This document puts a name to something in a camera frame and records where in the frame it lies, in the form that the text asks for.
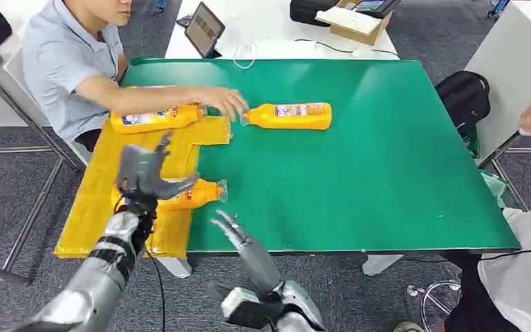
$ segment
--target gray shirt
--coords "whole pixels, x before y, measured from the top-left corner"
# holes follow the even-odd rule
[[[50,0],[29,22],[24,37],[24,75],[42,111],[64,140],[102,128],[108,110],[75,93],[84,79],[103,75],[115,80],[123,54],[117,27],[102,29],[97,41],[62,0]]]

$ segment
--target green tabletop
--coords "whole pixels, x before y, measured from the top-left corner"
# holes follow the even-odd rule
[[[188,250],[233,247],[216,209],[271,251],[519,248],[417,61],[135,59],[124,85],[237,89],[250,107],[329,102],[327,131],[234,123],[230,144],[201,147],[198,171],[229,183],[229,201],[193,213]]]

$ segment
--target black pants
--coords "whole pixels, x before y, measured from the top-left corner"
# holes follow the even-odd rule
[[[95,150],[95,145],[97,144],[97,141],[99,140],[101,129],[93,129],[89,131],[85,131],[84,133],[81,133],[78,137],[74,139],[76,143],[80,143],[84,145],[84,147],[88,150],[88,152],[92,152]]]
[[[479,279],[477,263],[481,255],[464,250],[443,257],[461,270],[461,300],[445,320],[446,332],[520,332],[503,317]]]

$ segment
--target silver robotic arm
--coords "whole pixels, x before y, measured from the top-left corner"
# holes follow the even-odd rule
[[[262,329],[270,324],[280,332],[325,331],[320,312],[308,293],[292,280],[282,280],[272,257],[230,215],[217,211],[211,222],[222,229],[239,252],[248,270],[254,291],[232,290],[210,285],[221,300],[221,309],[230,324]]]
[[[145,251],[156,218],[158,199],[170,199],[190,188],[197,176],[166,182],[160,168],[169,134],[154,151],[123,148],[117,188],[125,197],[107,221],[102,236],[66,288],[16,332],[104,331],[133,268]]]
[[[66,288],[14,332],[101,332],[106,329],[152,232],[158,199],[170,199],[198,178],[168,182],[160,178],[169,134],[153,151],[127,145],[116,185],[127,204],[107,221],[102,236]],[[254,329],[270,324],[280,332],[324,331],[318,308],[296,282],[280,278],[272,257],[228,214],[218,211],[220,227],[239,252],[254,290],[213,285],[227,322]]]

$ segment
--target floor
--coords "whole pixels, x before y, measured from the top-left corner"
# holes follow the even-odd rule
[[[128,56],[162,57],[169,43],[179,1],[169,0],[164,13],[152,0],[135,0],[131,23],[120,30]],[[389,33],[402,58],[419,59],[437,83],[467,63],[493,21],[485,18],[487,0],[404,0],[396,10]],[[0,129],[0,145],[39,142],[24,129]],[[531,146],[531,139],[520,144]],[[503,166],[531,207],[531,156],[504,156]],[[55,159],[52,154],[0,156],[0,264]],[[35,282],[20,288],[0,282],[0,331],[36,313],[69,281],[80,261],[51,254],[64,226],[82,170],[63,167],[51,197],[44,205],[15,272]],[[450,264],[399,261],[385,273],[367,277],[365,256],[275,257],[283,276],[299,282],[321,309],[329,331],[391,331],[401,320],[420,321],[418,301],[406,286],[427,286],[456,278]],[[244,331],[223,323],[218,303],[205,291],[208,281],[235,285],[245,279],[237,257],[193,257],[194,274],[177,279],[161,268],[166,288],[167,331]],[[451,304],[452,294],[442,294]],[[432,322],[443,317],[432,311]],[[142,261],[107,331],[160,331],[161,299],[151,261]]]

